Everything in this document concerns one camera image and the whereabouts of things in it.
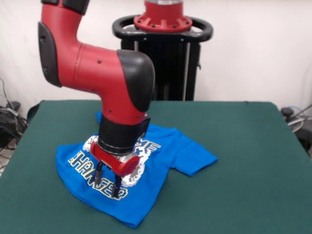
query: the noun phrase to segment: black joint cover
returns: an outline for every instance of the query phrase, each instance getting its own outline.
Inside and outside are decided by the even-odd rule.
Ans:
[[[138,111],[147,112],[155,86],[155,70],[152,60],[138,51],[118,50],[117,53],[132,104]]]
[[[137,125],[118,124],[102,115],[97,143],[113,155],[127,155],[133,151],[137,140],[146,133],[149,123],[150,118],[146,117]]]
[[[52,85],[62,87],[59,81],[57,49],[49,28],[38,23],[39,52],[45,79]]]
[[[59,3],[59,0],[41,0],[41,3],[43,4],[54,4],[57,5]]]
[[[88,8],[89,0],[63,0],[63,6],[84,15]]]

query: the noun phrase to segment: bolt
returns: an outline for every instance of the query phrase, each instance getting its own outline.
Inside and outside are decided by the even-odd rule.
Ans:
[[[46,75],[49,73],[49,68],[47,67],[43,67],[42,70],[43,70],[43,73]]]
[[[45,36],[40,37],[40,42],[45,43]]]

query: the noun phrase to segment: green table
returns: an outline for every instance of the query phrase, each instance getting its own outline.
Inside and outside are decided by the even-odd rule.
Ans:
[[[0,178],[1,234],[308,234],[312,163],[277,108],[259,102],[154,102],[152,123],[177,127],[218,163],[170,170],[137,229],[74,198],[55,169],[59,144],[97,131],[98,101],[45,101]]]

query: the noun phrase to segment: blue t-shirt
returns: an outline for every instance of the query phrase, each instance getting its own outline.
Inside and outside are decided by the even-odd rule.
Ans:
[[[131,175],[122,178],[118,198],[112,198],[115,182],[112,171],[103,167],[98,186],[92,180],[98,161],[89,150],[95,137],[80,144],[59,146],[57,172],[75,197],[132,228],[136,228],[151,210],[170,168],[193,176],[217,161],[214,155],[177,129],[150,124],[145,138],[135,147],[139,165]]]

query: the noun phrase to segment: red robot arm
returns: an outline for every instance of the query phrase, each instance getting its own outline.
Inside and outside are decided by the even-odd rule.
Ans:
[[[147,131],[150,119],[145,113],[155,82],[153,63],[140,52],[113,51],[78,41],[77,30],[88,0],[41,2],[39,50],[44,76],[55,86],[100,96],[102,121],[97,146],[101,151],[93,153],[114,171],[110,164],[116,165],[118,157],[131,154]],[[118,176],[131,173],[129,168],[116,168]]]

